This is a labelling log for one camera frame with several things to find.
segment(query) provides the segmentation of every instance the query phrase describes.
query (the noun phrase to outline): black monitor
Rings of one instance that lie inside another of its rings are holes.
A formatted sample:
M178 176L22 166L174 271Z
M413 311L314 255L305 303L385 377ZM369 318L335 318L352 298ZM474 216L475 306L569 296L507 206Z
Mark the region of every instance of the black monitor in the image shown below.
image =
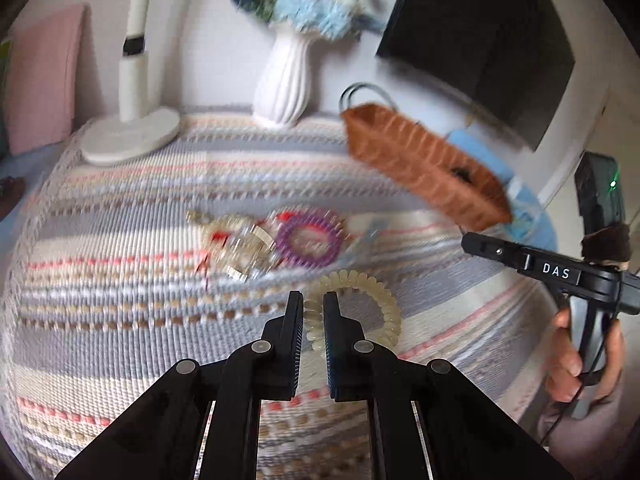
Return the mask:
M533 149L574 67L551 0L397 0L378 55L466 94Z

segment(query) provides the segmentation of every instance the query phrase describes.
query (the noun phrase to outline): clear spiral hair tie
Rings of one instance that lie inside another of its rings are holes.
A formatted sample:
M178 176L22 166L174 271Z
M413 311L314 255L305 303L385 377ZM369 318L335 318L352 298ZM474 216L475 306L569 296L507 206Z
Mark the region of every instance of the clear spiral hair tie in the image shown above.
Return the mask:
M324 326L322 325L322 298L327 292L337 292L344 288L353 288L368 294L380 307L385 323L377 336L365 337L389 349L398 344L402 332L402 317L396 298L384 283L373 276L357 270L332 272L313 282L305 294L304 327L306 338L311 341L313 350L326 357L324 348Z

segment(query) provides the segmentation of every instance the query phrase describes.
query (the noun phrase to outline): brown object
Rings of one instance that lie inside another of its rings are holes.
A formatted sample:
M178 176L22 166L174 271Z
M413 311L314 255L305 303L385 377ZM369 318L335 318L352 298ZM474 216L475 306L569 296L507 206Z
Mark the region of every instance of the brown object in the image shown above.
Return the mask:
M365 84L343 94L341 117L353 158L392 178L463 228L482 231L511 222L509 203L493 173L395 109L375 103L351 107L351 97L360 88L386 97Z
M629 226L623 223L586 235L581 243L582 257L588 262L619 266L631 259Z
M5 177L0 180L0 221L14 210L24 195L26 184L23 178Z

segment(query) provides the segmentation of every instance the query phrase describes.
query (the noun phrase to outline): brown woven basket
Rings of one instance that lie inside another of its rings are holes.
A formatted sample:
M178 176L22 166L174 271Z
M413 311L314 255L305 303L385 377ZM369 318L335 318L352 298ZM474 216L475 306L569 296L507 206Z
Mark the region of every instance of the brown woven basket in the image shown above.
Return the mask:
M390 108L375 103L351 107L361 88L376 91ZM358 83L340 99L349 152L439 209L455 223L482 231L511 222L502 186L482 164L398 113L386 92Z

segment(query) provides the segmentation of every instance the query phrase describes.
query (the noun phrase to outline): basket handle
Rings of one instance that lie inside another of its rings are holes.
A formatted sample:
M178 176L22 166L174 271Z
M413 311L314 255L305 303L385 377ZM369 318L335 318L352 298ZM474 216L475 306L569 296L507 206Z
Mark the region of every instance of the basket handle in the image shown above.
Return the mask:
M348 108L351 108L351 100L353 99L354 94L363 88L368 88L369 90L373 90L376 94L382 97L383 101L391 108L393 111L397 112L398 107L394 103L391 96L386 93L382 88L372 83L354 83L350 87L348 87L340 96L340 104L339 109L340 113L343 113Z

